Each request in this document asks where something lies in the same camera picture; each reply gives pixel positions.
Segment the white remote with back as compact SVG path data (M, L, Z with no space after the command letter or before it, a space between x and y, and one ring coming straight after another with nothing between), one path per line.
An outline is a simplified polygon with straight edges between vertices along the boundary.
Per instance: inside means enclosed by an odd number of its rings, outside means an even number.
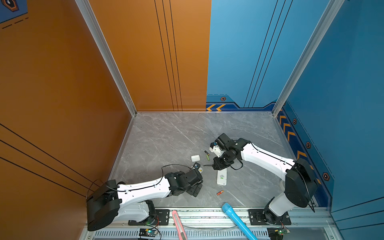
M217 171L217 184L220 186L227 185L228 169Z

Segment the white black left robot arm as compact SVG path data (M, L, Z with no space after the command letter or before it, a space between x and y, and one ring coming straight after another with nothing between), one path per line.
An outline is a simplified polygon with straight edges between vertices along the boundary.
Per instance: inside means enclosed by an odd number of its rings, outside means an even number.
M163 199L187 193L197 197L203 183L199 167L168 173L159 179L125 185L109 180L87 197L87 229L94 232L115 221L149 224L156 210L152 199Z

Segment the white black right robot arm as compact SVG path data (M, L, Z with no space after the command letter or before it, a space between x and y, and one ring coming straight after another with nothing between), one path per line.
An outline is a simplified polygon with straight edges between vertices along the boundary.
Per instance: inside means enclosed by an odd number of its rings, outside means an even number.
M239 138L235 141L222 134L210 144L210 151L216 155L211 165L214 170L231 168L238 160L242 167L244 162L253 163L283 181L283 192L273 197L263 210L268 225L279 224L284 214L295 207L308 207L321 184L314 168L305 159L293 160L275 155L249 140Z

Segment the blue plastic flashlight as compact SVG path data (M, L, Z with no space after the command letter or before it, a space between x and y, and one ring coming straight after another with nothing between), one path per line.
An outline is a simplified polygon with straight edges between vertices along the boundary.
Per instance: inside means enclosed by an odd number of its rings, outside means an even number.
M223 212L235 223L235 225L243 232L248 240L258 240L258 238L252 233L252 231L247 227L247 225L241 220L237 215L233 207L225 203L222 206Z

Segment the pink utility knife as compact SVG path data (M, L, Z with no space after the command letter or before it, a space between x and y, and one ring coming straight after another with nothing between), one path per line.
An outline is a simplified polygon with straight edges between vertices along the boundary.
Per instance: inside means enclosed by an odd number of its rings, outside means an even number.
M187 240L187 234L184 230L184 227L182 225L182 222L180 220L178 212L173 210L172 211L172 217L173 217L174 224L175 224L177 232L178 232L179 240Z

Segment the left green circuit board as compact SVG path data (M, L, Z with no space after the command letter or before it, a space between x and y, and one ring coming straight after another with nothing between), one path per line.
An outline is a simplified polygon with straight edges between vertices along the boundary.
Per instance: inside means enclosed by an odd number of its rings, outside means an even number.
M154 228L141 228L138 234L138 240L161 239L161 234Z

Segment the green circuit board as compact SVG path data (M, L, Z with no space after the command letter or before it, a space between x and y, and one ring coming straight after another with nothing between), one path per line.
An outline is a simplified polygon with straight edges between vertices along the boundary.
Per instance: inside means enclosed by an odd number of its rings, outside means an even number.
M267 228L268 236L271 240L283 240L285 235L291 233L288 228Z
M138 240L161 239L161 234L154 228L141 228L138 234Z

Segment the right green circuit board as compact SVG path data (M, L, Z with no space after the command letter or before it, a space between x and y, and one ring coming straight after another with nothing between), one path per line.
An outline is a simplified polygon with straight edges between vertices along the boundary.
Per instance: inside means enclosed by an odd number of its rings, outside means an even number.
M291 233L288 228L267 228L268 236L271 240L283 240L285 235Z

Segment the aluminium front rail frame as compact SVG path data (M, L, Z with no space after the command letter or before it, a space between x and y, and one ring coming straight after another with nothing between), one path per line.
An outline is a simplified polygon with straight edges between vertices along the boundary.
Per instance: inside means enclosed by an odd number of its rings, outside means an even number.
M223 212L220 207L177 208L170 210L167 226L153 226L161 234L161 239L178 240L178 232L172 217L172 211L178 212L187 240L245 240L247 237ZM288 212L292 224L290 226L252 226L249 220L249 209L235 207L234 210L259 240L269 240L267 228L288 228L291 233L284 240L341 240L342 234L326 208L310 209L295 208ZM138 240L139 230L145 226L129 226L127 221L112 223L109 226L89 232L84 228L81 240Z

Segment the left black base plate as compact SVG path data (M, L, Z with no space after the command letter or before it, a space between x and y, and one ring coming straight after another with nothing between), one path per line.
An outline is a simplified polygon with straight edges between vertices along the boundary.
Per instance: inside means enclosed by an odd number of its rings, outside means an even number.
M150 213L149 217L141 222L129 221L129 226L167 226L170 220L169 209L155 209L153 213Z

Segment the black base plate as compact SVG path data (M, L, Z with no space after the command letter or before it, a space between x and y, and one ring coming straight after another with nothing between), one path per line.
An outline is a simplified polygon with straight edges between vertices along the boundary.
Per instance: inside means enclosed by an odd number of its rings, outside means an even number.
M292 224L288 212L285 212L281 217L273 220L268 220L262 209L249 209L248 214L252 226L290 226Z
M129 226L167 226L170 220L169 209L155 209L153 213L150 213L149 217L141 222L129 221Z

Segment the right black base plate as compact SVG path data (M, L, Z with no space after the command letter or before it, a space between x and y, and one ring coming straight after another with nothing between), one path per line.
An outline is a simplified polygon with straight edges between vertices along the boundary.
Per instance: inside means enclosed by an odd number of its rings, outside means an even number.
M249 209L248 214L252 226L290 226L292 224L288 212L285 212L281 217L273 220L268 220L262 209Z

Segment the aluminium corner post right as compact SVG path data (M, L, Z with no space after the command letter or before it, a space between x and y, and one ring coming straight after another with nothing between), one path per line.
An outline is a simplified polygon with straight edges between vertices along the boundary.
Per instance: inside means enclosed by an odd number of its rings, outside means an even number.
M300 79L302 73L310 62L313 54L317 50L319 44L327 33L329 27L331 26L344 2L344 0L331 0L328 2L327 7L325 8L298 62L296 63L281 94L279 95L279 98L272 110L273 117L276 118L280 110L283 108L284 103L287 101L289 95L291 94L292 90Z

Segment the aluminium corner post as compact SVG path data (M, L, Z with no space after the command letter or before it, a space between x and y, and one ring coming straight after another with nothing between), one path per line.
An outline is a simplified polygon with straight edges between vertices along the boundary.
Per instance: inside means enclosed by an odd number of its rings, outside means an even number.
M101 53L106 66L108 67L111 76L130 112L135 117L137 115L137 109L134 105L132 97L128 91L126 83L122 77L119 67L114 59L114 56L110 50L107 40L103 34L100 24L96 18L96 15L92 9L90 1L86 0L75 0L83 19L85 20L88 29Z
M281 94L279 95L279 98L272 110L273 117L276 118L280 110L283 108L284 103L287 101L289 95L291 94L292 90L300 79L302 73L310 62L313 54L317 50L319 44L327 33L329 27L331 26L344 2L344 0L331 0L328 2L327 7L325 8L298 62L296 63Z

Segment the aluminium corner post left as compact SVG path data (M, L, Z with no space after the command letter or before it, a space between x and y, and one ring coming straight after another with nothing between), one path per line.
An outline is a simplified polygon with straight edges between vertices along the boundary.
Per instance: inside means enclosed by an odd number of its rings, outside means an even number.
M126 83L122 77L119 67L114 59L114 56L110 50L107 40L103 34L100 24L96 18L96 15L92 9L90 1L86 0L75 0L83 19L85 20L88 29L101 53L106 66L108 67L111 76L130 112L135 117L137 115L137 109L134 105L132 97L128 91Z

